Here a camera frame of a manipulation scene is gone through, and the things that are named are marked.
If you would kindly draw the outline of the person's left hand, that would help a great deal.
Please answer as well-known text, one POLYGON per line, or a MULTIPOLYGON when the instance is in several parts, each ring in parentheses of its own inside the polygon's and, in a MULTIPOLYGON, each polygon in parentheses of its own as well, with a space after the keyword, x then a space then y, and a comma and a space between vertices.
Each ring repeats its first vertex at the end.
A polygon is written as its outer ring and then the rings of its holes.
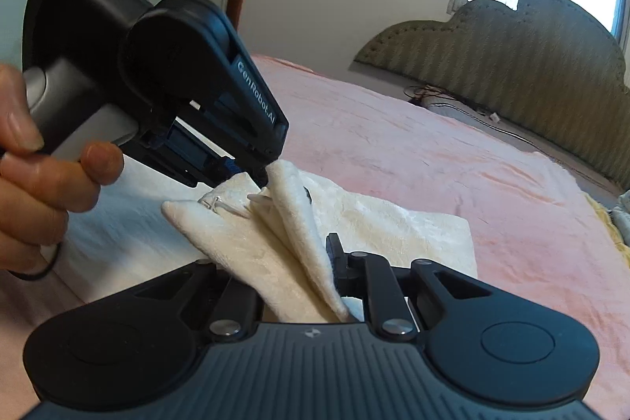
POLYGON ((78 162, 37 151, 44 140, 30 116, 21 72, 1 66, 1 268, 41 272, 44 246, 60 243, 71 212, 92 210, 100 189, 119 179, 122 151, 111 143, 87 144, 78 162))

